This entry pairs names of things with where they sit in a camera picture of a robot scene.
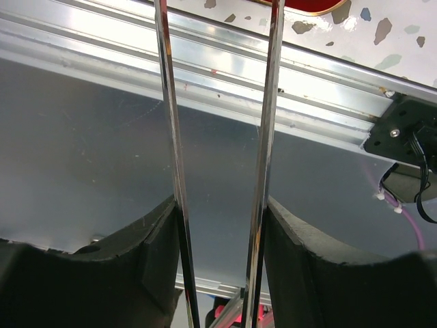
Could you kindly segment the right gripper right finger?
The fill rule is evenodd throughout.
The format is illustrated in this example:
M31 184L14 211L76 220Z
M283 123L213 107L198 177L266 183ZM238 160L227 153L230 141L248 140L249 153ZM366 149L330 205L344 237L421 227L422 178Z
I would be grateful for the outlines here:
M269 199L264 259L277 327L436 326L433 250L379 256Z

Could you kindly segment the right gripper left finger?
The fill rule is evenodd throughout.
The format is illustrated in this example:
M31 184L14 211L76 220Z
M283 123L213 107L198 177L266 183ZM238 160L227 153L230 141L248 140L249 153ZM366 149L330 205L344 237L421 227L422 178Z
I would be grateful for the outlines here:
M1 242L2 327L167 327L179 258L175 200L73 254Z

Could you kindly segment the metal tongs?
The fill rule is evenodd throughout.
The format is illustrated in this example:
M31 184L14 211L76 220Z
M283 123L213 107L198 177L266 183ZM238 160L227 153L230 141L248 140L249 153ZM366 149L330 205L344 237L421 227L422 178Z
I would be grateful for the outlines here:
M246 265L246 282L244 287L241 320L242 327L256 327L259 318L264 237L266 230L264 221L269 198L270 167L274 140L275 114L277 109L284 14L285 2L273 1L271 5L262 117L259 128L256 183ZM163 90L163 104L167 112L169 125L172 178L188 324L190 327L199 327L199 310L188 219L182 141L175 93L175 79L173 73L173 59L166 1L154 2L154 15L158 58L160 62L160 78Z

